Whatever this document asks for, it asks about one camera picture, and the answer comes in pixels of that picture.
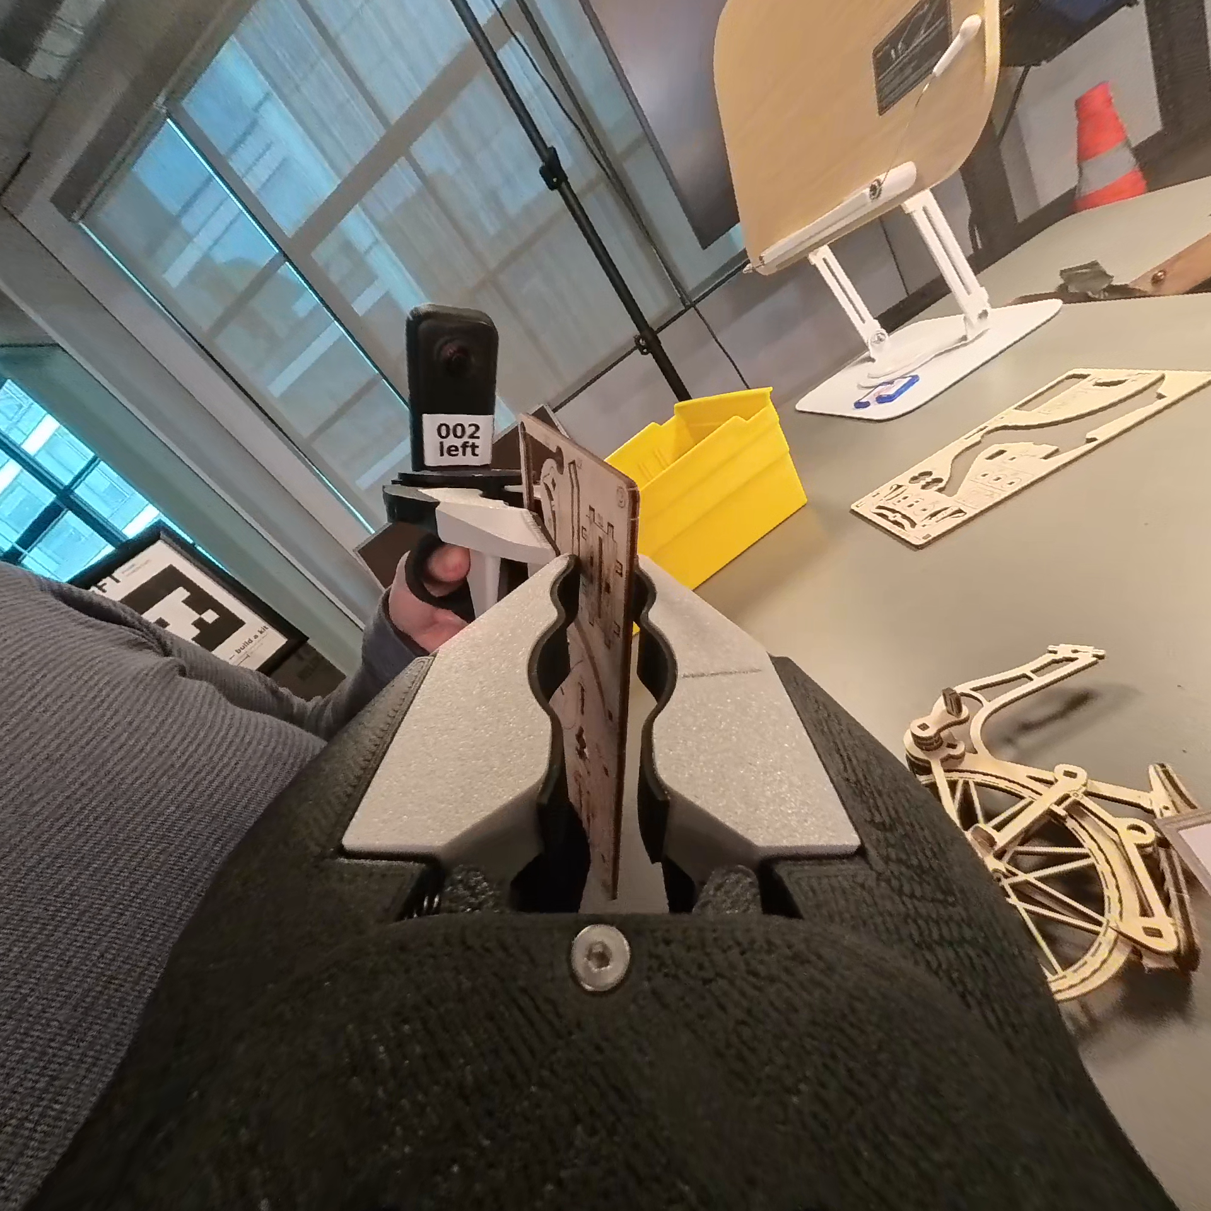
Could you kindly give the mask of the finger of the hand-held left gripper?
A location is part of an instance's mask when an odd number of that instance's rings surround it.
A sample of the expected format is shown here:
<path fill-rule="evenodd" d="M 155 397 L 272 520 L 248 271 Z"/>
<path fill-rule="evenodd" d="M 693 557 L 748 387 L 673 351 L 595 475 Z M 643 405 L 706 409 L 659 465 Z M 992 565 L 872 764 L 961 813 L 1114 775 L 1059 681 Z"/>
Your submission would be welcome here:
<path fill-rule="evenodd" d="M 480 491 L 437 494 L 437 536 L 444 543 L 529 568 L 550 560 L 550 539 L 529 508 Z"/>

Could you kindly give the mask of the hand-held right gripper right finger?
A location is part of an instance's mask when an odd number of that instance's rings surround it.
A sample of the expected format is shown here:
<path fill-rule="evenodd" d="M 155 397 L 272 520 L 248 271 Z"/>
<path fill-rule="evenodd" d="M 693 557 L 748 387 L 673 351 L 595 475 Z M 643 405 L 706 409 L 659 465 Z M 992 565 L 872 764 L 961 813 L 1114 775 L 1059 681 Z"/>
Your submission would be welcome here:
<path fill-rule="evenodd" d="M 770 653 L 648 557 L 637 565 L 640 836 L 677 870 L 847 857 L 857 831 Z"/>

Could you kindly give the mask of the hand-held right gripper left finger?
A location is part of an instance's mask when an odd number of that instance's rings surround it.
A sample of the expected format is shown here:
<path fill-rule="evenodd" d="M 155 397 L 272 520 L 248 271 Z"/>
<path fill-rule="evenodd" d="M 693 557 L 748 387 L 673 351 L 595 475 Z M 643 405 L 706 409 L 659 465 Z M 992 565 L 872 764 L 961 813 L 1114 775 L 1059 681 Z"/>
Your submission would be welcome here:
<path fill-rule="evenodd" d="M 540 644 L 566 622 L 558 555 L 431 658 L 343 833 L 356 857 L 524 866 L 540 852 L 537 797 L 553 771 Z"/>

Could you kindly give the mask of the wooden parts sheet with slots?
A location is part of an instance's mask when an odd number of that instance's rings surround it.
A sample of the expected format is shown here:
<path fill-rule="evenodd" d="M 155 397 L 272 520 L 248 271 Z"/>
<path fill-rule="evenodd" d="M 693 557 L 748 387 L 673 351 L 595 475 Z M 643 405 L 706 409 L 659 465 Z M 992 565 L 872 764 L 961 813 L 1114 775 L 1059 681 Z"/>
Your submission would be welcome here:
<path fill-rule="evenodd" d="M 519 422 L 524 498 L 556 555 L 575 560 L 569 673 L 552 697 L 563 728 L 569 801 L 592 885 L 617 895 L 630 703 L 640 493 L 625 474 L 535 416 Z"/>

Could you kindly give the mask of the yellow storage bin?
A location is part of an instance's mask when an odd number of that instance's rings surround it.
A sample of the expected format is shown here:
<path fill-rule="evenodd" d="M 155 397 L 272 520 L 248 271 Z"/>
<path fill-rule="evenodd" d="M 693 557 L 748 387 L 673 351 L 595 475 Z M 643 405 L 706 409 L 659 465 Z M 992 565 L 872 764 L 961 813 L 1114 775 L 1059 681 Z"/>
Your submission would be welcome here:
<path fill-rule="evenodd" d="M 807 503 L 771 387 L 679 400 L 607 464 L 640 490 L 638 552 L 690 589 Z"/>

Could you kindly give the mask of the wooden parts sheet curved cutout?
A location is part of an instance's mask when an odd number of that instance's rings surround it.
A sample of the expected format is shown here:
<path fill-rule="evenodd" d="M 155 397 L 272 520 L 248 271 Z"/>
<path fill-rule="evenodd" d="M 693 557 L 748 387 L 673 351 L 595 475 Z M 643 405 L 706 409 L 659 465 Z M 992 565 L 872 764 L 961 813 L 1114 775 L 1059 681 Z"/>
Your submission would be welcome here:
<path fill-rule="evenodd" d="M 1208 383 L 1201 370 L 1068 370 L 859 497 L 850 511 L 924 549 Z"/>

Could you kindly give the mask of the person's left forearm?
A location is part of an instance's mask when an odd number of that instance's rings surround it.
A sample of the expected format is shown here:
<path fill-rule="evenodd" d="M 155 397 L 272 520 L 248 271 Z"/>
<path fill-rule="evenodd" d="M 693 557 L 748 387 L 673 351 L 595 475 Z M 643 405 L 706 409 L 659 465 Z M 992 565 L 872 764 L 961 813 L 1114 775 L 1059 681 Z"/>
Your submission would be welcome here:
<path fill-rule="evenodd" d="M 396 618 L 393 589 L 383 592 L 372 621 L 363 632 L 360 664 L 327 694 L 302 699 L 295 693 L 269 683 L 278 705 L 275 712 L 304 732 L 328 741 L 369 705 L 396 676 L 416 658 L 428 656 L 429 648 L 412 634 L 408 621 Z"/>

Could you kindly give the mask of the wooden bicycle model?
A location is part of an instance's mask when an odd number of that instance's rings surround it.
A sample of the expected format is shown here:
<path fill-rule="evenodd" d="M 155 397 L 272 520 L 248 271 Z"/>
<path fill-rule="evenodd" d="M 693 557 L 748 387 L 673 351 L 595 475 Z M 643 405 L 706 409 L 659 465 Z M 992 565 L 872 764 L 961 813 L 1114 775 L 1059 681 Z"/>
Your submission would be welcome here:
<path fill-rule="evenodd" d="M 1059 762 L 1000 755 L 989 722 L 1067 679 L 1104 651 L 1051 644 L 1015 667 L 940 690 L 911 720 L 908 768 L 937 798 L 1029 932 L 1054 999 L 1074 1002 L 1129 963 L 1193 973 L 1201 938 L 1191 870 L 1162 829 L 1199 810 L 1176 771 L 1150 764 L 1131 788 Z"/>

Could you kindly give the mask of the metal light stand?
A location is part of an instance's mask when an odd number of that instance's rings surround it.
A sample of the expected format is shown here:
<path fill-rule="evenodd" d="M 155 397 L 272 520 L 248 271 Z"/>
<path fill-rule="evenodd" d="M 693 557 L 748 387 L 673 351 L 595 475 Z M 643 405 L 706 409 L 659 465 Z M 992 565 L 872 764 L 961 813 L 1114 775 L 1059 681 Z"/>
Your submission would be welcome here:
<path fill-rule="evenodd" d="M 612 294 L 625 310 L 630 324 L 634 328 L 634 341 L 638 351 L 648 356 L 656 363 L 660 376 L 673 392 L 676 400 L 689 400 L 690 392 L 687 384 L 663 348 L 660 337 L 647 320 L 640 301 L 633 295 L 625 276 L 623 275 L 620 266 L 614 262 L 611 252 L 585 211 L 581 199 L 575 193 L 565 171 L 565 165 L 558 155 L 556 147 L 543 137 L 533 113 L 524 105 L 520 90 L 516 87 L 513 79 L 504 67 L 504 63 L 496 53 L 486 28 L 481 23 L 478 23 L 470 2 L 451 1 L 450 5 L 461 20 L 468 37 L 477 49 L 480 59 L 488 69 L 488 73 L 501 90 L 504 100 L 507 102 L 511 113 L 516 116 L 524 137 L 533 147 L 539 160 L 539 175 L 543 184 L 563 203 L 588 249 L 594 255 L 601 272 L 607 278 Z"/>

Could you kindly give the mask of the framed black white marker poster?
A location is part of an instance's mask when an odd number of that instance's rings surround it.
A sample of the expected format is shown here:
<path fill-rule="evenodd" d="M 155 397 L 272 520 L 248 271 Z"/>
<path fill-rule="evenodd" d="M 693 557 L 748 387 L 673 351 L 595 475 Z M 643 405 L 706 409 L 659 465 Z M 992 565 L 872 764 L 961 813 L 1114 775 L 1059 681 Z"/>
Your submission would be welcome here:
<path fill-rule="evenodd" d="M 308 637 L 158 520 L 69 579 L 233 667 L 269 674 Z"/>

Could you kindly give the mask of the person's grey ribbed clothing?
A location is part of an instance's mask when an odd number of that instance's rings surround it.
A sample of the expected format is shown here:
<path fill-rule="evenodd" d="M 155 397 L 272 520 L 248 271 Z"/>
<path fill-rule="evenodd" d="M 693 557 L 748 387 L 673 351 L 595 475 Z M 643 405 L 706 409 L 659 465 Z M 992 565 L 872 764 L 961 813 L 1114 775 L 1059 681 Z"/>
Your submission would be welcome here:
<path fill-rule="evenodd" d="M 323 749 L 271 679 L 3 566 L 3 1208 L 54 1167 L 217 867 Z"/>

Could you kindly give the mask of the large dark blue screen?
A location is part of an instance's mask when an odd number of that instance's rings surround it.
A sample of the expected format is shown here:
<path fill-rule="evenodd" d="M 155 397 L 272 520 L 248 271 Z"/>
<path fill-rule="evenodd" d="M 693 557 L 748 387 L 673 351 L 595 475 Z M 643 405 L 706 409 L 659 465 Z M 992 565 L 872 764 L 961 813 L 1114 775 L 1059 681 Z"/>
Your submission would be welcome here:
<path fill-rule="evenodd" d="M 723 1 L 584 1 L 702 248 L 736 226 L 715 87 Z"/>

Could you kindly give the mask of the assembly instruction booklet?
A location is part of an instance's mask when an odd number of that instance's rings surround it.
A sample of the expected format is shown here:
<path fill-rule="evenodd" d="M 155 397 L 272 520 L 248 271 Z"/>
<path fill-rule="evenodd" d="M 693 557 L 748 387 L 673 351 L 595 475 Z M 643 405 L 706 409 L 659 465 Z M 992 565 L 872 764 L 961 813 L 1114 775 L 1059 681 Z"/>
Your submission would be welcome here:
<path fill-rule="evenodd" d="M 1159 830 L 1209 895 L 1209 810 L 1166 816 L 1159 820 Z"/>

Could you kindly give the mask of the wooden book stand white base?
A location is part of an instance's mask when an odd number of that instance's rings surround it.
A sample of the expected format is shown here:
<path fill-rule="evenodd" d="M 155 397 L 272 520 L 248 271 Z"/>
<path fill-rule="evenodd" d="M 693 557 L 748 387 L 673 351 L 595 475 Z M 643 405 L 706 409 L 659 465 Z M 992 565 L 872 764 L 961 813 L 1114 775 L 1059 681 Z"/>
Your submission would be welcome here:
<path fill-rule="evenodd" d="M 994 307 L 932 194 L 974 148 L 1000 69 L 996 1 L 732 1 L 719 17 L 715 87 L 746 272 L 808 260 L 865 351 L 796 403 L 801 413 L 889 421 L 915 412 L 1051 321 L 1054 297 Z M 888 331 L 833 246 L 899 209 L 958 305 Z M 869 386 L 919 383 L 855 410 Z"/>

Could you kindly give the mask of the brown clipboard with clip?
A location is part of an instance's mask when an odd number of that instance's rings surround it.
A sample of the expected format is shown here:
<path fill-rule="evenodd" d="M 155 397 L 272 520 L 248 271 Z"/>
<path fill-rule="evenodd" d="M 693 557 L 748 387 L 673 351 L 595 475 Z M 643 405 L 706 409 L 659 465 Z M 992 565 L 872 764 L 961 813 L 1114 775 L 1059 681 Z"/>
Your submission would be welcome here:
<path fill-rule="evenodd" d="M 1054 294 L 1065 304 L 1114 301 L 1130 298 L 1157 298 L 1175 292 L 1169 286 L 1169 271 L 1163 266 L 1147 269 L 1130 281 L 1117 281 L 1100 262 L 1084 262 L 1061 269 Z"/>

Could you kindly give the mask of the orange traffic cone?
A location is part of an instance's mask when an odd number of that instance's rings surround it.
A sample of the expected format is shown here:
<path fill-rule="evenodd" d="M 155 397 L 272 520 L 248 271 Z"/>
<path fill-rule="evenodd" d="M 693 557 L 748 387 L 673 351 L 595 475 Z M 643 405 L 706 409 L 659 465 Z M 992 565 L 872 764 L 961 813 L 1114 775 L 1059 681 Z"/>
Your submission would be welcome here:
<path fill-rule="evenodd" d="M 1077 116 L 1077 213 L 1144 196 L 1147 183 L 1117 113 L 1111 86 L 1103 80 L 1074 102 Z"/>

